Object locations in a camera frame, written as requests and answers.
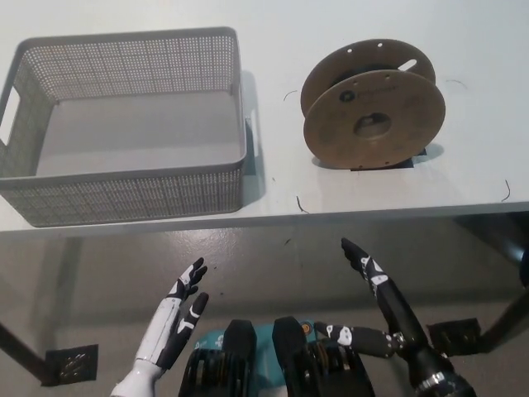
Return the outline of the black right hand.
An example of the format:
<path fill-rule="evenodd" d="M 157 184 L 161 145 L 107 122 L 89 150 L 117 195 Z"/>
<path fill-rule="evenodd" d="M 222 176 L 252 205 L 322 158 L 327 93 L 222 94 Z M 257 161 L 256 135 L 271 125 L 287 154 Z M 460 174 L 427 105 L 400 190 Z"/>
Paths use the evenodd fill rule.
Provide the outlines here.
<path fill-rule="evenodd" d="M 315 322 L 315 330 L 359 354 L 378 358 L 398 355 L 407 363 L 410 384 L 418 393 L 446 383 L 454 367 L 430 346 L 417 316 L 392 278 L 370 254 L 349 239 L 341 239 L 341 248 L 351 268 L 369 286 L 388 331 L 323 322 Z"/>

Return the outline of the white and black left hand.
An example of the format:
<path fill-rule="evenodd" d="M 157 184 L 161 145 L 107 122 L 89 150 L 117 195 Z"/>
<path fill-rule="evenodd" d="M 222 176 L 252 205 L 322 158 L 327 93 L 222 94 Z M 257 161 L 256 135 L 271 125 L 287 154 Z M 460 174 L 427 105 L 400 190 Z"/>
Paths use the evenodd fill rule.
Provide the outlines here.
<path fill-rule="evenodd" d="M 136 359 L 155 364 L 165 347 L 178 319 L 180 306 L 198 291 L 198 283 L 207 272 L 200 257 L 176 280 L 160 301 L 136 353 Z"/>

